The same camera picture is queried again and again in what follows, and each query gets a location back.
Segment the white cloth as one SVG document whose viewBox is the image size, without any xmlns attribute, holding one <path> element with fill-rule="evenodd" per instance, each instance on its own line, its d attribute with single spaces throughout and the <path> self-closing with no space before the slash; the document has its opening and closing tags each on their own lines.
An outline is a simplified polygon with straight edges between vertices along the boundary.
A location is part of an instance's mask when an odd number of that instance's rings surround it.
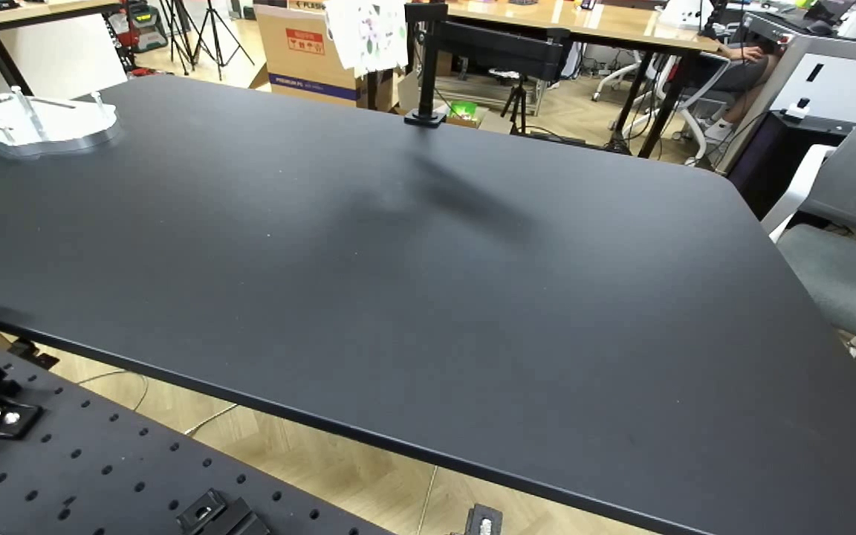
<svg viewBox="0 0 856 535">
<path fill-rule="evenodd" d="M 352 74 L 406 66 L 404 0 L 327 0 L 327 30 Z"/>
</svg>

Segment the cardboard box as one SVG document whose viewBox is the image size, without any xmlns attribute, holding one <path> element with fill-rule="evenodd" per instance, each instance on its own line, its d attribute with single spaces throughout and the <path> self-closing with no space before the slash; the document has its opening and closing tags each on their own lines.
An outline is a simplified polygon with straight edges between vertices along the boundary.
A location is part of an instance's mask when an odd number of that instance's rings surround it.
<svg viewBox="0 0 856 535">
<path fill-rule="evenodd" d="M 337 62 L 327 30 L 324 0 L 251 0 L 263 62 L 250 87 L 317 103 L 392 109 L 398 77 L 392 71 L 355 77 Z"/>
</svg>

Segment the black hanging stand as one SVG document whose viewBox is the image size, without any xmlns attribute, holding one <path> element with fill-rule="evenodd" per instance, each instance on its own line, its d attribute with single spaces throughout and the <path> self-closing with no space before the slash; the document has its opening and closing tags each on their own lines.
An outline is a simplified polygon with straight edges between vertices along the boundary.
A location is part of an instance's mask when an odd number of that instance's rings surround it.
<svg viewBox="0 0 856 535">
<path fill-rule="evenodd" d="M 421 45 L 419 102 L 404 115 L 406 126 L 437 127 L 444 115 L 432 108 L 437 57 L 441 51 L 483 66 L 517 71 L 501 114 L 513 133 L 525 133 L 528 84 L 554 81 L 571 48 L 568 30 L 499 30 L 493 23 L 455 22 L 444 0 L 415 0 L 404 7 L 410 36 Z"/>
</svg>

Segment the grey office chair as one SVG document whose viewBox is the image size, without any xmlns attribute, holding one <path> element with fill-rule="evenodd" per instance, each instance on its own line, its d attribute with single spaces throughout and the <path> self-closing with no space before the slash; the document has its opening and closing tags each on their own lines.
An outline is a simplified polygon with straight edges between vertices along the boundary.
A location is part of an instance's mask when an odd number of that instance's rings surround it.
<svg viewBox="0 0 856 535">
<path fill-rule="evenodd" d="M 813 143 L 761 228 L 817 310 L 856 337 L 856 126 L 837 145 Z"/>
</svg>

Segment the black perforated mounting board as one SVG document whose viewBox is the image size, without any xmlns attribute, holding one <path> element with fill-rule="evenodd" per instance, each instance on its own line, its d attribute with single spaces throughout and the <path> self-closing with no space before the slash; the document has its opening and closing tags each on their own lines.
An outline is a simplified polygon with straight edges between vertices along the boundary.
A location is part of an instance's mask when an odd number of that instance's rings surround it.
<svg viewBox="0 0 856 535">
<path fill-rule="evenodd" d="M 386 535 L 0 343 L 0 535 Z"/>
</svg>

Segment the clear acrylic dish rack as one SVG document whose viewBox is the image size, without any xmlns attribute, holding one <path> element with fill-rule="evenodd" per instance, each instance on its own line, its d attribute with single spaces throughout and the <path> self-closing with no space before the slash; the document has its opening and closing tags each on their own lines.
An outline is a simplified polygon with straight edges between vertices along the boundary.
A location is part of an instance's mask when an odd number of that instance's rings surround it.
<svg viewBox="0 0 856 535">
<path fill-rule="evenodd" d="M 101 94 L 88 102 L 37 99 L 21 88 L 0 93 L 0 148 L 52 148 L 86 143 L 116 126 L 116 108 Z"/>
</svg>

